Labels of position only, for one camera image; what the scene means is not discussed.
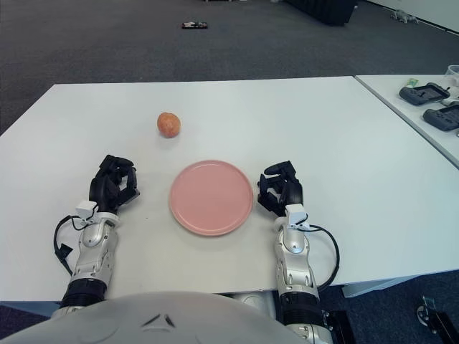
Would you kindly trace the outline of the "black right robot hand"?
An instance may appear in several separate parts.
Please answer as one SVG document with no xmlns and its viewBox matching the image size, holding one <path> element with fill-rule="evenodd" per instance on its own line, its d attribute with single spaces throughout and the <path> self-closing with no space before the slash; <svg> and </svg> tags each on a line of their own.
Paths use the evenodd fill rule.
<svg viewBox="0 0 459 344">
<path fill-rule="evenodd" d="M 303 204 L 303 187 L 290 161 L 267 167 L 257 186 L 257 202 L 277 216 L 285 216 L 287 205 Z"/>
</svg>

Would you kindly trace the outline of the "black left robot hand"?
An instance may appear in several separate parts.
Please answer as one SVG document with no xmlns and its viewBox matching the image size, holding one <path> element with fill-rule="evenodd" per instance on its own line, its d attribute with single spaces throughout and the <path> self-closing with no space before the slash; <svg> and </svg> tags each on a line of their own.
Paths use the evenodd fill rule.
<svg viewBox="0 0 459 344">
<path fill-rule="evenodd" d="M 117 215 L 122 205 L 139 195 L 133 162 L 126 158 L 107 155 L 91 181 L 89 200 L 98 205 L 99 212 Z"/>
</svg>

